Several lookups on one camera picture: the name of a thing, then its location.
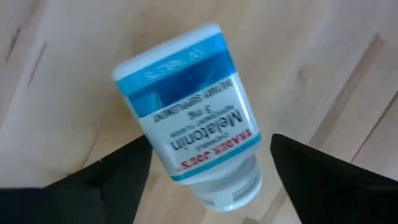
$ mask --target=plastic bottle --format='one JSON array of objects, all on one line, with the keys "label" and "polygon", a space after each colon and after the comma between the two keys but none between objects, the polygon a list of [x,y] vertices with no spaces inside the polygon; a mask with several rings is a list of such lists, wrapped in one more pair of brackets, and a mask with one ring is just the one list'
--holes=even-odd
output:
[{"label": "plastic bottle", "polygon": [[206,208],[227,212],[256,196],[261,135],[217,24],[124,62],[113,77],[171,178]]}]

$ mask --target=wooden floor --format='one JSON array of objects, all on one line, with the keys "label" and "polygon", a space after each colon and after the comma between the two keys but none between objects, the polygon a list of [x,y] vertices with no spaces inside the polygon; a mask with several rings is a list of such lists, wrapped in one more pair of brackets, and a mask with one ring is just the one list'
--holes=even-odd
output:
[{"label": "wooden floor", "polygon": [[0,12],[18,13],[0,13],[0,187],[45,186],[140,136],[112,69],[215,21],[262,131],[263,187],[244,208],[213,213],[154,154],[134,223],[300,223],[269,152],[273,133],[398,178],[397,8],[388,0],[6,0]]}]

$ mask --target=blue label stripe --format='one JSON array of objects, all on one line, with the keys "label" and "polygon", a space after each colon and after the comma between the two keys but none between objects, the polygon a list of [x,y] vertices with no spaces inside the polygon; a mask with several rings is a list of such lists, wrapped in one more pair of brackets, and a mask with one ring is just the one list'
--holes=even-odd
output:
[{"label": "blue label stripe", "polygon": [[227,46],[224,37],[219,33],[134,72],[116,84],[124,96],[129,96],[137,90],[225,50]]},{"label": "blue label stripe", "polygon": [[237,156],[241,152],[243,152],[246,149],[250,148],[251,146],[259,143],[260,141],[261,141],[261,134],[258,134],[256,137],[250,139],[248,142],[244,143],[242,146],[239,146],[236,149],[233,149],[231,152],[229,152],[229,153],[227,153],[227,154],[225,154],[223,156],[220,156],[219,158],[217,158],[217,159],[215,159],[215,160],[213,160],[213,161],[211,161],[211,162],[209,162],[209,163],[207,163],[207,164],[205,164],[205,165],[203,165],[201,167],[198,167],[198,168],[196,168],[194,170],[188,171],[188,172],[186,172],[186,173],[184,173],[182,175],[171,176],[171,178],[174,181],[180,181],[180,180],[192,177],[194,175],[200,174],[201,172],[204,172],[204,171],[206,171],[206,170],[208,170],[208,169],[210,169],[210,168],[212,168],[212,167],[214,167],[214,166],[216,166],[216,165],[218,165],[218,164],[220,164],[220,163],[222,163],[224,161],[227,161],[228,159],[230,159],[230,158],[232,158],[234,156]]},{"label": "blue label stripe", "polygon": [[170,106],[236,73],[227,50],[129,95],[139,118]]}]

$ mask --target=black object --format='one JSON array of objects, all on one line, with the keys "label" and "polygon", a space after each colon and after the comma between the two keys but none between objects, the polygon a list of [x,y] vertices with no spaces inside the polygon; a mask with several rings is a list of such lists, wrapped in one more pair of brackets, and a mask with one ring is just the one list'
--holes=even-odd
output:
[{"label": "black object", "polygon": [[2,189],[0,223],[132,224],[151,155],[141,136],[44,189]]},{"label": "black object", "polygon": [[398,223],[398,182],[281,134],[271,153],[303,224]]}]

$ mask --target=melatonin bottle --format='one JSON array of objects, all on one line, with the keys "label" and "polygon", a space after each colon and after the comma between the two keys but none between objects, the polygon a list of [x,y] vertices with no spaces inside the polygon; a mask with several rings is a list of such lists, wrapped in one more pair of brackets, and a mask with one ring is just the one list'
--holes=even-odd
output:
[{"label": "melatonin bottle", "polygon": [[261,134],[219,25],[122,63],[113,78],[171,178],[206,208],[228,212],[256,196]]}]

